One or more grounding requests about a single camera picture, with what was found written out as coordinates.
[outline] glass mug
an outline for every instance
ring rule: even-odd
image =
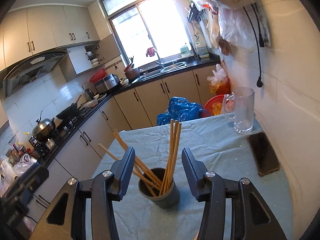
[[[229,100],[234,102],[234,112],[226,112],[226,104]],[[234,128],[238,133],[249,133],[253,128],[254,119],[254,91],[251,88],[240,87],[233,90],[232,94],[224,95],[222,112],[228,121],[234,122]]]

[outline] bundle of chopsticks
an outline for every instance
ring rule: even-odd
[[[161,181],[143,162],[139,157],[135,157],[134,170],[132,173],[136,175],[139,179],[141,179],[146,185],[147,189],[150,191],[153,197],[161,196],[165,194],[172,184],[173,173],[175,164],[177,161],[177,152],[180,140],[180,132],[181,132],[181,123],[178,121],[175,122],[175,126],[173,126],[173,119],[171,119],[170,123],[170,147],[169,147],[169,157],[167,162],[167,167],[165,169],[164,179]],[[128,145],[122,140],[117,130],[113,132],[114,137],[119,142],[121,147],[126,151]],[[98,144],[110,157],[114,160],[118,160],[107,148],[105,148],[101,143]],[[142,174],[144,172],[149,179],[145,178]],[[154,189],[159,191],[157,195],[154,192]]]

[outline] phone screen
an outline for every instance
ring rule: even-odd
[[[248,142],[258,168],[259,176],[265,176],[280,169],[276,153],[264,132],[249,135]]]

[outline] black frying pan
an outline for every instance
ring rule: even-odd
[[[57,114],[56,117],[60,120],[64,120],[64,119],[67,119],[67,118],[71,117],[72,115],[74,115],[78,109],[78,101],[80,100],[81,96],[82,96],[82,94],[79,95],[79,97],[75,103],[73,103],[68,108],[64,109],[61,113]]]

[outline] range hood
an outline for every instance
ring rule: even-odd
[[[4,98],[49,73],[66,54],[67,51],[47,51],[17,63],[3,80]]]

